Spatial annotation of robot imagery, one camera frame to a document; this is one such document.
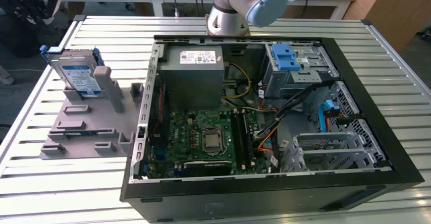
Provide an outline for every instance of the blue clip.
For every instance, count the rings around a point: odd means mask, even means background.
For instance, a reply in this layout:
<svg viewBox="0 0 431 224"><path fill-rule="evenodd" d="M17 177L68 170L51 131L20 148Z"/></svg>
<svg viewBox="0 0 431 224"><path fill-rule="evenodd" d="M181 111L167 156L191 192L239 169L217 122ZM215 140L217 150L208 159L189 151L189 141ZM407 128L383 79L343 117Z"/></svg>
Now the blue clip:
<svg viewBox="0 0 431 224"><path fill-rule="evenodd" d="M272 53L277 62L279 70L299 70L301 66L296 63L295 52L288 44L272 44Z"/></svg>
<svg viewBox="0 0 431 224"><path fill-rule="evenodd" d="M47 63L51 65L51 61L47 58L47 54L61 54L63 52L63 47L59 46L52 46L49 49L45 45L41 45L40 48L40 55L43 57L43 59L47 61Z"/></svg>
<svg viewBox="0 0 431 224"><path fill-rule="evenodd" d="M327 107L330 110L339 110L339 106L334 105L334 102L330 99L320 103L317 113L321 132L327 132L324 123L324 107Z"/></svg>
<svg viewBox="0 0 431 224"><path fill-rule="evenodd" d="M47 52L48 52L48 47L45 45L41 45L40 48L39 48L39 50L40 50L40 55L41 55L43 59L51 65L51 62L49 62L49 60L48 60L48 58L45 56L47 55Z"/></svg>
<svg viewBox="0 0 431 224"><path fill-rule="evenodd" d="M100 56L100 51L99 49L93 49L93 57L95 57L95 60L96 60L96 63L99 66L105 66L105 63L103 62L103 59L101 59L101 56Z"/></svg>

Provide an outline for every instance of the metal table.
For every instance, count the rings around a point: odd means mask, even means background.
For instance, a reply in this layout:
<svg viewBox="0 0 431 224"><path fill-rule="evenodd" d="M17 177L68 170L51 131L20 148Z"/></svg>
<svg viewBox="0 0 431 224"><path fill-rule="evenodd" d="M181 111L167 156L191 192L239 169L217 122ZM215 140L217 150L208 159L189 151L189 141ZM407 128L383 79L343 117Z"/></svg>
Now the metal table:
<svg viewBox="0 0 431 224"><path fill-rule="evenodd" d="M204 34L203 18L95 17L73 22L61 45L96 45L120 86L145 83L155 34ZM350 211L215 220L243 223L430 223L431 93L372 26L359 21L279 20L252 35L332 37L426 182ZM48 67L0 146L1 223L145 223L119 201L125 157L40 160L64 83Z"/></svg>

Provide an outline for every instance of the hard disk label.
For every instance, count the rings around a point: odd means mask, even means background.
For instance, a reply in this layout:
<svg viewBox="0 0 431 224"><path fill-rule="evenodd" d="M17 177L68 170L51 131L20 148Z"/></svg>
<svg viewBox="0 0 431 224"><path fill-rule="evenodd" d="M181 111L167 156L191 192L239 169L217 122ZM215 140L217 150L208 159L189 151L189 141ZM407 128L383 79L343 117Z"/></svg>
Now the hard disk label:
<svg viewBox="0 0 431 224"><path fill-rule="evenodd" d="M181 64L215 64L216 51L181 51Z"/></svg>
<svg viewBox="0 0 431 224"><path fill-rule="evenodd" d="M100 87L96 79L91 76L92 70L88 66L63 66L63 72L76 91L79 91L83 94L100 93Z"/></svg>

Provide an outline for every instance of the green motherboard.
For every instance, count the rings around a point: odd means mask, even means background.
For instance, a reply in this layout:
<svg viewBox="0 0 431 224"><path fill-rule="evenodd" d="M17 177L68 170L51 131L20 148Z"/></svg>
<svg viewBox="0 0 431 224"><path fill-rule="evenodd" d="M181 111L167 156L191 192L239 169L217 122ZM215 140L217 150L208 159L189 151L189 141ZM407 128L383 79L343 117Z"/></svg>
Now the green motherboard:
<svg viewBox="0 0 431 224"><path fill-rule="evenodd" d="M245 112L244 119L249 134L257 130L255 112ZM231 175L267 172L263 156L253 158L253 165L248 168L236 164L237 143L232 134L229 111L172 112L169 121L168 162L229 161Z"/></svg>

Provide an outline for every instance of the floor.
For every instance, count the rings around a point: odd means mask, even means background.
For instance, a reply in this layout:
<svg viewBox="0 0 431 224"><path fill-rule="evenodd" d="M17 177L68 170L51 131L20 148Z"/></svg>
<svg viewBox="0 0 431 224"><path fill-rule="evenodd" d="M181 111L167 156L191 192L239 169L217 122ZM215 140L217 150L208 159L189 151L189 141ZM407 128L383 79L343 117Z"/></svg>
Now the floor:
<svg viewBox="0 0 431 224"><path fill-rule="evenodd" d="M209 12L211 5L205 7L205 12ZM180 7L181 15L195 15L192 6L184 5ZM85 15L99 16L133 16L135 12L128 11L124 3L87 3L84 9ZM173 7L164 4L164 14L173 16ZM40 42L48 46L55 46L61 40L61 29L67 28L68 18L65 11L59 11L55 21L52 22L57 30L53 36L39 38ZM426 42L419 36L414 37L402 57L415 70L422 80L431 87L431 42ZM11 86L0 84L0 124L11 125L25 103L27 97L35 87L41 70L45 68L45 61L36 55L31 58L16 58L0 44L0 63L5 70L15 78L15 83ZM0 141L7 135L8 129L0 127Z"/></svg>

